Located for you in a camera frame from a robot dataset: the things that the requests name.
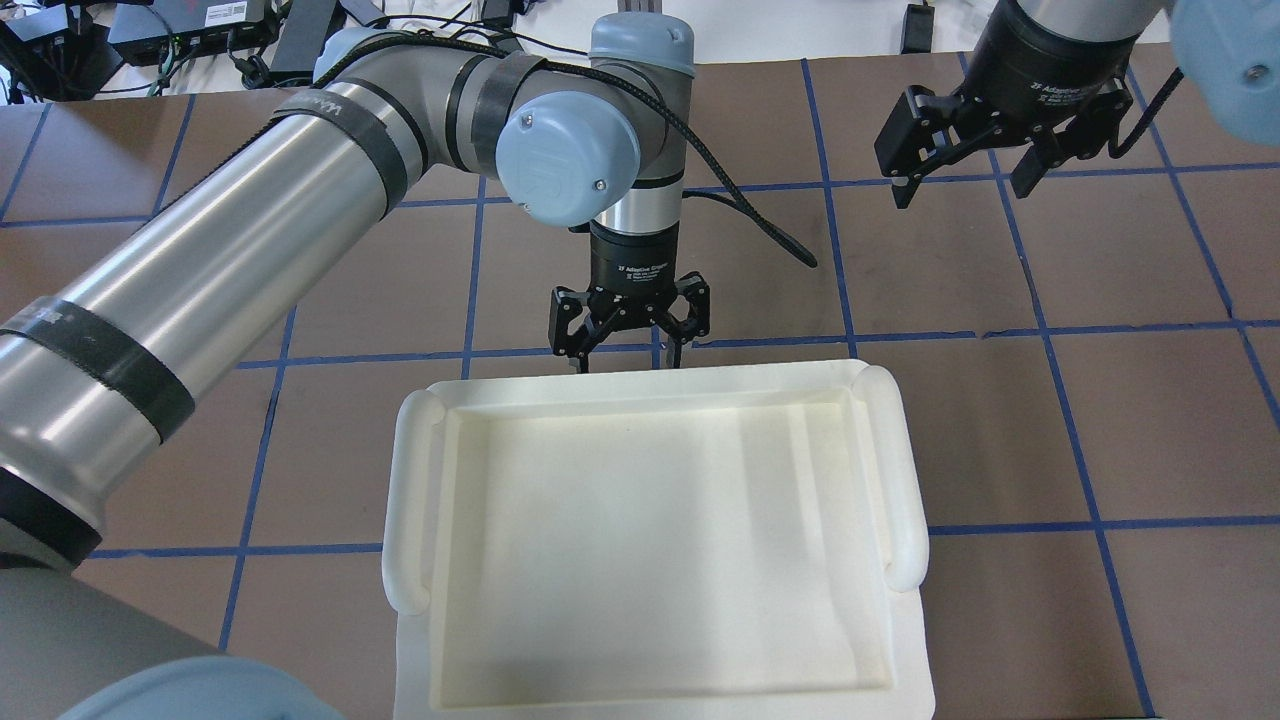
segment metal arm segment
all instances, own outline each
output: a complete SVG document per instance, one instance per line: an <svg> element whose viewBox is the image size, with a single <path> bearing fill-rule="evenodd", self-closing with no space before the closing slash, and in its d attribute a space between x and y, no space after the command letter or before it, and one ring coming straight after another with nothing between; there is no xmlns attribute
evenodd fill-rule
<svg viewBox="0 0 1280 720"><path fill-rule="evenodd" d="M430 165L500 174L485 156L504 132L484 120L494 108L507 118L538 97L589 96L625 119L639 174L667 172L677 146L682 163L684 142L631 96L550 72L512 82L503 78L511 63L430 46L358 59L324 91L296 96L285 117L55 299L5 325L0 552L78 564L100 541L106 497L184 419L150 402L140 373L168 369L164 391L186 393L193 407ZM599 64L687 106L686 74L617 58ZM635 173L581 220L626 195ZM518 202L517 188L508 184ZM86 355L84 333L104 324L119 336L120 357ZM44 550L32 551L32 539Z"/></svg>

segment power adapter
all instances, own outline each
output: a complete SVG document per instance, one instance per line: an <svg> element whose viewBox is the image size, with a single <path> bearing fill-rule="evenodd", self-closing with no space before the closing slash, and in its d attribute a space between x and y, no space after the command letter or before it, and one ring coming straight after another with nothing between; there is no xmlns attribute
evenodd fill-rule
<svg viewBox="0 0 1280 720"><path fill-rule="evenodd" d="M902 55L933 51L933 6L908 5L902 18Z"/></svg>

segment black cable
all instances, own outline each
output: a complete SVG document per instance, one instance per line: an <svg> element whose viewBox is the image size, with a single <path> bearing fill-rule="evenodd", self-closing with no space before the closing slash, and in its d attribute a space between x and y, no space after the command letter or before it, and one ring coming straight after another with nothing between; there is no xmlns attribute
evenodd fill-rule
<svg viewBox="0 0 1280 720"><path fill-rule="evenodd" d="M1124 158L1125 155L1129 154L1130 150L1133 150L1133 146L1137 145L1139 140L1142 140L1142 136L1147 132L1147 128L1149 128L1151 123L1155 122L1156 115L1160 113L1160 109L1164 108L1165 102L1167 102L1169 99L1174 95L1174 91L1178 90L1178 86L1179 83L1183 82L1184 77L1187 76L1183 74L1181 68L1174 68L1174 72L1169 76L1169 79L1165 81L1165 85L1160 88L1160 92L1157 92L1156 96L1151 99L1151 104L1147 105L1147 110L1143 111L1140 118L1138 118L1138 124L1134 126L1133 132L1129 133L1129 137L1124 138L1124 142L1119 142L1120 128L1116 128L1116 135L1111 136L1111 140L1107 141L1107 155L1111 155L1111 158L1114 159L1119 159Z"/></svg>
<svg viewBox="0 0 1280 720"><path fill-rule="evenodd" d="M120 88L116 88L116 90L99 90L97 95L115 95L116 92L137 92L140 90L146 90L148 87L151 87L150 82L146 83L146 85L140 85L137 87L120 87Z"/></svg>
<svg viewBox="0 0 1280 720"><path fill-rule="evenodd" d="M169 35L169 38L168 38L169 42L177 42L178 41L178 33L173 31L173 26L169 24L169 20L164 19L164 15L161 15L160 13L157 13L156 9L152 8L151 5L143 5L143 8L146 8L147 12L151 13L155 17L155 19L160 20L161 26L164 26L165 33Z"/></svg>
<svg viewBox="0 0 1280 720"><path fill-rule="evenodd" d="M378 18L376 20L371 20L371 22L383 22L383 20L431 20L431 22L440 23L442 29L444 27L447 27L447 26L456 24L456 26L462 26L461 29L475 29L475 31L479 31L481 33L492 32L495 36L516 37L516 38L524 40L526 42L532 42L534 45L539 45L541 47L547 47L548 50L556 50L557 53L566 53L566 54L570 54L570 55L580 55L582 58L588 56L586 51L584 51L584 50L577 50L575 47L564 47L563 45L553 45L550 42L544 42L541 40L538 40L536 37L530 37L527 35L524 35L524 33L520 33L520 32L516 32L516 31L492 28L492 27L489 27L489 26L486 26L484 23L476 23L476 22L471 22L471 20L460 20L458 17L461 17L461 13L458 15L454 15L453 18L445 18L445 17L440 17L440 15L406 14L406 15L385 15L383 18ZM454 38L458 37L458 36L461 36L461 35L463 35L463 33L462 32L454 33Z"/></svg>
<svg viewBox="0 0 1280 720"><path fill-rule="evenodd" d="M260 87L271 86L271 68L268 67L266 60L262 59L261 53L250 53L248 58L243 60L237 58L232 53L232 47L236 46L236 28L227 32L227 56L230 58L232 65L241 74L241 85L244 90L257 90Z"/></svg>
<svg viewBox="0 0 1280 720"><path fill-rule="evenodd" d="M329 85L330 82L333 82L334 78L338 77L339 73L349 68L353 63L356 63L361 58L365 58L387 47L396 47L401 45L453 47L457 50L470 50L472 53L480 53L483 55L489 55L492 58L507 56L507 54L503 53L502 50L497 47L489 47L488 45L477 45L475 42L465 42L461 40L452 40L448 37L435 37L426 33L412 33L412 35L397 33L376 38L372 42L353 49L340 60L334 63L334 65L329 68L323 76L320 76L315 81L315 83L312 83L312 87L324 87L325 85ZM689 124L685 123L685 120L682 120L680 115L677 115L663 101L658 100L657 97L649 95L640 87L617 76L598 70L595 68L584 68L580 65L570 65L566 63L547 61L539 69L556 70L564 74L579 76L579 77L585 77L588 79L603 82L604 85L616 87L626 92L627 95L631 95L632 97L643 102L646 108L658 113L658 115L662 117L662 119L666 120L667 124L676 128L676 132L678 132L685 138L685 141L689 142L689 146L692 147L699 156L701 156L701 159L707 163L707 167L710 168L712 173L716 174L716 179L718 179L721 184L724 186L724 190L728 191L730 196L732 196L735 206L737 208L739 211L750 218L751 222L754 222L756 227L759 227L764 232L764 234L769 236L774 242L777 242L783 250L790 252L795 259L800 260L801 263L804 263L810 268L818 266L818 259L814 258L813 252L810 252L809 249L801 245L796 238L791 237L791 234L788 234L786 231L783 231L782 228L777 227L772 222L767 220L763 215L760 215L760 211L756 210L754 205L751 205L751 201L748 200L745 195L742 195L742 191L737 187L737 183L733 182L733 178L728 177L728 173L724 172L724 168L719 164L719 160L716 159L716 155L712 154L710 149L707 147L707 143L704 143L701 138L698 137L698 133L695 133L692 128L690 128Z"/></svg>
<svg viewBox="0 0 1280 720"><path fill-rule="evenodd" d="M791 237L790 233L787 233L778 225L767 220L764 215L762 215L760 211L756 210L754 205L751 205L751 201L748 200L745 195L742 195L742 191L737 187L737 183L733 182L733 178L728 177L728 173L724 172L724 168L719 164L719 160L717 160L716 155L712 154L709 147L707 147L707 143L704 143L703 140L698 137L698 133L695 133L692 128L690 128L689 124L685 123L685 120L680 119L680 115L672 111L672 109L668 108L664 102L649 95L640 87L617 76L605 73L603 70L598 70L595 68L582 68L579 65L568 65L564 63L550 63L550 61L548 61L544 67L564 74L585 77L589 79L603 82L604 85L613 86L626 92L627 95L631 95L632 97L646 105L650 110L662 115L662 118L667 120L667 124L676 128L676 132L684 136L685 141L689 142L689 146L692 147L703 158L703 160L707 163L707 167L710 168L712 173L716 174L716 179L718 179L721 184L724 186L724 190L728 191L730 196L732 196L735 202L737 202L739 211L750 218L751 222L756 224L756 227L764 231L764 234L773 238L773 242L777 242L783 250L790 252L792 258L800 260L801 263L804 263L810 268L818 266L818 259L814 258L813 252L810 252L808 247L801 245L800 241Z"/></svg>
<svg viewBox="0 0 1280 720"><path fill-rule="evenodd" d="M477 28L477 27L465 27L465 28L460 29L458 32L454 32L453 35L451 35L449 40L458 40L458 38L466 37L468 35L479 35L480 37L488 40L489 42L493 42L493 37L489 36L489 32L486 29L481 29L481 28Z"/></svg>
<svg viewBox="0 0 1280 720"><path fill-rule="evenodd" d="M730 200L728 197L724 197L723 195L719 195L718 192L707 192L705 190L686 190L682 193L680 193L680 196L681 197L704 197L707 200L714 200L716 202L719 202L721 205L728 205L730 208L732 208L732 209L735 209L737 211L742 210L741 208L737 206L737 202L733 202L732 200Z"/></svg>
<svg viewBox="0 0 1280 720"><path fill-rule="evenodd" d="M169 72L161 73L156 78L156 81L151 83L152 87L155 87L155 94L157 97L163 96L165 90L169 90L169 86L173 83L173 78L178 76L178 70L180 70L187 63L192 61L196 58L196 51L198 49L200 45L192 45L191 49L187 50L186 55L174 59L173 64L169 65Z"/></svg>

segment black box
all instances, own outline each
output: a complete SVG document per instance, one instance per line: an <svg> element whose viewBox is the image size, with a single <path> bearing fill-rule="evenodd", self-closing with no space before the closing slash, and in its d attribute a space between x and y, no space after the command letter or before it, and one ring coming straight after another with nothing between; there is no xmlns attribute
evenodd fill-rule
<svg viewBox="0 0 1280 720"><path fill-rule="evenodd" d="M902 54L933 51L933 6L908 5L902 18Z"/></svg>
<svg viewBox="0 0 1280 720"><path fill-rule="evenodd" d="M115 22L108 41L131 65L155 65L169 41L178 41L178 55L193 56L268 45L275 40L276 22L269 0L155 0L152 5L115 6Z"/></svg>
<svg viewBox="0 0 1280 720"><path fill-rule="evenodd" d="M69 35L88 35L93 26L93 18L88 17L88 13L81 8L72 6L69 10L68 13L65 5L58 5L9 20L5 24L28 45L60 41L58 38L65 40Z"/></svg>

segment blue tape line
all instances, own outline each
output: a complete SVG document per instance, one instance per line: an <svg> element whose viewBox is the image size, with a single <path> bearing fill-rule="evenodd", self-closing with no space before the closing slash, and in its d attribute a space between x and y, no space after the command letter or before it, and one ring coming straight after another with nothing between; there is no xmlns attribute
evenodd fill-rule
<svg viewBox="0 0 1280 720"><path fill-rule="evenodd" d="M1143 111L1147 110L1147 96L1142 92L1142 86L1138 83L1138 76L1129 68L1129 85L1133 87L1133 95L1138 100L1138 106ZM1178 195L1178 202L1183 206L1183 214L1187 215L1187 224L1190 225L1192 234L1196 237L1196 245L1199 246L1201 255L1204 258L1204 265L1208 268L1210 275L1213 278L1213 286L1217 287L1217 295L1222 300L1222 306L1226 307L1226 316L1234 318L1234 304L1231 302L1231 293L1226 290L1226 283L1222 282L1222 273L1217 269L1217 263L1213 260L1213 254L1208 249L1208 242L1204 241L1204 233L1201 232L1199 220L1196 219L1196 211L1192 209L1190 201L1187 199L1187 192L1183 191L1183 183L1178 179L1178 173L1174 172L1174 161L1169 158L1169 149L1165 147L1165 140L1160 135L1160 128L1157 123L1151 123L1151 128L1147 129L1151 133L1151 140L1156 143L1156 150L1160 152L1160 160L1165 164L1165 173L1169 174L1169 181L1174 186L1174 193Z"/></svg>
<svg viewBox="0 0 1280 720"><path fill-rule="evenodd" d="M1280 163L1234 163L1221 165L1171 165L1178 174L1187 173L1234 173L1249 170L1280 170Z"/></svg>
<svg viewBox="0 0 1280 720"><path fill-rule="evenodd" d="M1129 177L1129 176L1162 176L1167 173L1165 168L1078 168L1078 169L1057 169L1051 170L1044 179L1056 178L1105 178L1105 177ZM1012 177L1012 173L1005 173L1001 176L1004 179Z"/></svg>
<svg viewBox="0 0 1280 720"><path fill-rule="evenodd" d="M1228 515L1221 518L1138 518L1132 520L1102 520L1106 530L1164 530L1207 528L1257 528L1280 525L1280 515ZM1087 520L1060 523L996 523L977 525L931 525L932 537L965 536L1016 536L1034 533L1089 533L1097 525ZM211 547L127 547L95 550L91 560L122 560L127 557L257 557L280 555L355 555L381 552L383 543L321 543L321 544L268 544L268 546L211 546Z"/></svg>
<svg viewBox="0 0 1280 720"><path fill-rule="evenodd" d="M1142 92L1142 87L1138 83L1138 76L1129 69L1129 81L1133 85L1133 94L1138 99L1139 106L1143 110L1147 109L1147 97ZM1275 391L1271 388L1271 383L1267 380L1266 373L1262 370L1262 364L1258 363L1257 352L1253 348L1253 342L1249 340L1248 332L1244 329L1244 324L1239 323L1235 318L1235 302L1231 300L1231 293L1226 287L1226 282L1222 279L1222 273L1219 270L1217 260L1213 259L1213 251L1208 246L1208 241L1204 238L1204 232L1201 228L1199 219L1196 217L1196 209L1192 208L1190 200L1187 197L1187 191L1183 188L1183 182L1178 177L1178 170L1174 168L1172 159L1169 156L1169 150L1165 146L1165 140L1160 135L1160 128L1157 123L1151 124L1151 137L1156 142L1156 149L1160 150L1160 159L1165 163L1165 169L1169 172L1169 181L1174 186L1174 192L1178 195L1178 202L1183 208L1183 214L1187 215L1187 224L1192 229L1192 236L1196 237L1196 245L1199 246L1201 255L1204 259L1204 265L1208 268L1210 275L1213 278L1213 286L1217 287L1217 295L1222 300L1222 306L1226 309L1226 316L1231 318L1236 323L1236 332L1240 336L1240 343L1244 346L1244 354L1249 359L1249 368L1253 370L1253 377L1258 383L1258 389L1262 391L1262 397L1267 404L1267 409L1271 411L1271 420L1275 423L1276 428L1280 428L1280 404L1276 402ZM1268 165L1280 167L1280 163L1268 163Z"/></svg>
<svg viewBox="0 0 1280 720"><path fill-rule="evenodd" d="M349 365L352 363L413 363L417 360L458 360L462 352L385 352L380 355L326 355L289 357L274 364L287 366L301 365Z"/></svg>
<svg viewBox="0 0 1280 720"><path fill-rule="evenodd" d="M1000 160L996 154L988 151L991 167L1000 176ZM1138 646L1133 639L1133 629L1129 626L1129 611L1125 609L1124 593L1120 589L1120 578L1116 575L1115 562L1111 557L1111 546L1107 542L1106 532L1098 511L1098 501L1093 493L1093 480L1089 477L1089 468L1084 460L1084 448L1080 445L1079 432L1075 425L1075 415L1071 411L1071 401L1066 396L1066 384L1062 380L1062 369L1057 361L1057 352L1053 350L1053 341L1048 332L1048 323L1044 322L1044 307L1041 304L1039 291L1036 288L1036 279L1032 274L1030 261L1027 259L1027 249L1023 245L1021 232L1018 228L1018 219L1014 215L1012 202L1005 182L997 182L1000 188L1000 201L1005 208L1005 219L1009 222L1009 232L1014 238L1014 247L1018 259L1023 265L1023 274L1027 277L1027 286L1030 290L1032 307L1036 311L1036 324L1039 327L1041 340L1044 345L1044 355L1048 359L1050 374L1053 378L1053 389L1057 393L1059 406L1062 410L1062 421L1066 424L1066 434L1071 443L1071 455L1075 459L1075 468L1080 477L1080 488L1084 492L1084 502L1089 509L1089 520L1093 525L1093 537L1098 544L1098 556L1102 560L1102 570L1107 578L1107 589L1111 592L1111 603L1115 609L1116 623L1120 626L1120 638L1124 642L1125 655L1129 659L1129 670L1133 675L1134 688L1138 692L1138 701L1143 712L1149 717L1155 716L1155 706L1151 701L1151 692L1147 688L1147 679L1142 670L1142 660L1138 657Z"/></svg>
<svg viewBox="0 0 1280 720"><path fill-rule="evenodd" d="M1252 528L1280 525L1280 515L1233 515L1224 518L1151 518L1135 520L1103 520L1108 530L1158 530L1171 528Z"/></svg>
<svg viewBox="0 0 1280 720"><path fill-rule="evenodd" d="M275 411L280 402L280 391L284 387L285 360L289 357L289 343L293 341L293 325L297 319L298 307L293 306L284 320L284 334L280 337L279 363L275 368L275 383L271 387L271 400L266 405L266 416L262 419L262 436L257 445L257 457L253 460L253 480L248 487L248 502L244 505L244 521L241 525L239 548L247 548L253 534L253 516L257 514L257 497L262 489L262 470L266 468L266 454L271 446L271 430L275 427ZM227 644L232 637L232 623L236 620L236 602L239 600L241 578L244 575L244 556L236 557L236 569L232 571L232 587L227 593L227 610L223 614L223 628L218 635L218 650L227 651Z"/></svg>
<svg viewBox="0 0 1280 720"><path fill-rule="evenodd" d="M863 178L855 181L831 181L831 187L883 187L893 184L888 178Z"/></svg>
<svg viewBox="0 0 1280 720"><path fill-rule="evenodd" d="M658 337L658 325L649 328L649 368L662 369L662 341Z"/></svg>
<svg viewBox="0 0 1280 720"><path fill-rule="evenodd" d="M480 243L484 241L485 186L488 181L480 176L476 187L476 227L471 238L471 284L467 288L467 329L462 338L462 379L471 377L471 348L476 334L476 299L480 295Z"/></svg>
<svg viewBox="0 0 1280 720"><path fill-rule="evenodd" d="M1236 332L1240 333L1240 342L1244 343L1244 355L1249 359L1253 377L1258 380L1258 387L1262 388L1262 398L1267 402L1267 410L1271 410L1271 420L1280 429L1280 402L1276 401L1275 388L1271 387L1271 380L1267 379L1267 374L1262 369L1262 363L1258 360L1258 352L1253 348L1249 333L1244 328L1236 328Z"/></svg>
<svg viewBox="0 0 1280 720"><path fill-rule="evenodd" d="M0 228L56 228L68 225L106 225L111 223L145 223L151 215L119 215L114 218L72 218L68 220L10 220Z"/></svg>
<svg viewBox="0 0 1280 720"><path fill-rule="evenodd" d="M36 151L36 141L40 140L41 131L45 129L45 120L49 119L49 110L52 106L52 102L45 105L45 109L40 111L40 119L36 120L36 129L31 131L31 140L27 141L27 150L22 154L22 160L18 160L18 169L13 173L13 182L9 183L9 191L5 192L4 205L0 205L0 220L4 219L6 213L9 213L9 204L13 202L13 196L18 192L18 183L22 181L22 176L27 172L27 163L31 161L31 155Z"/></svg>
<svg viewBox="0 0 1280 720"><path fill-rule="evenodd" d="M859 334L858 342L915 342L925 340L978 340L973 331Z"/></svg>
<svg viewBox="0 0 1280 720"><path fill-rule="evenodd" d="M773 182L773 183L754 183L754 184L740 184L737 186L742 192L781 192L788 190L822 190L822 182ZM685 190L696 190L699 192L718 192L721 195L727 195L728 191L724 190L723 184L700 184L686 187Z"/></svg>
<svg viewBox="0 0 1280 720"><path fill-rule="evenodd" d="M187 96L187 111L182 115L182 124L178 126L178 138L173 143L173 152L169 154L169 164L165 165L164 178L160 181L160 192L156 193L156 202L151 208L151 215L159 215L164 208L164 196L169 192L169 181L173 179L173 169L178 165L178 155L182 152L182 141L187 137L187 127L191 124L191 113L196 109L196 95Z"/></svg>
<svg viewBox="0 0 1280 720"><path fill-rule="evenodd" d="M1149 332L1192 332L1192 331L1226 331L1238 329L1240 325L1247 328L1280 328L1280 320L1245 320L1239 322L1212 322L1212 323L1169 323L1169 324L1153 324L1153 325L1082 325L1082 327L1062 327L1062 328L1047 328L1046 332L1051 336L1078 336L1078 334L1126 334L1126 333L1149 333ZM914 333L865 333L858 334L856 340L859 343L863 342L920 342L920 341L936 341L936 340L991 340L991 338L1010 338L1010 337L1038 337L1041 331L1038 328L1011 328L1007 331L992 331L983 333L982 336L974 333L973 331L934 331L934 332L914 332ZM797 345L836 345L846 342L845 336L799 336L799 337L763 337L763 338L724 338L724 340L710 340L710 341L695 341L692 343L694 348L732 348L732 347L791 347ZM645 350L652 351L652 345L640 343L614 343L614 345L602 345L596 348L596 352L644 352ZM509 348L494 348L494 350L472 350L471 357L529 357L536 355L550 355L552 351L548 347L509 347ZM352 363L413 363L420 360L460 360L462 359L461 351L440 351L440 352L392 352L392 354L372 354L372 355L329 355L329 356L307 356L307 357L289 357L284 360L283 364L288 366L294 365L343 365ZM262 368L276 368L282 364L279 360L246 360L236 365L238 370L257 370Z"/></svg>
<svg viewBox="0 0 1280 720"><path fill-rule="evenodd" d="M399 208L452 208L457 205L475 205L475 197L460 197L448 200L404 200Z"/></svg>
<svg viewBox="0 0 1280 720"><path fill-rule="evenodd" d="M849 338L842 334L809 336L809 337L765 337L742 340L709 340L705 342L694 341L694 347L791 347L795 345L836 345L847 343Z"/></svg>
<svg viewBox="0 0 1280 720"><path fill-rule="evenodd" d="M1092 532L1093 523L1007 523L991 525L932 525L929 536L1018 536L1029 533L1079 533Z"/></svg>
<svg viewBox="0 0 1280 720"><path fill-rule="evenodd" d="M822 170L822 195L827 201L827 232L831 233L831 261L836 270L836 290L840 292L840 313L845 320L845 342L849 345L849 356L858 357L858 333L854 329L854 313L849 304L849 287L845 278L845 258L840 251L840 228L836 224L836 199L831 190L831 167L827 163L827 142L822 136L822 118L818 115L818 96L813 90L813 74L809 72L809 60L800 60L800 72L804 76L804 90L809 97L809 117L813 120L813 137L818 146L818 168Z"/></svg>

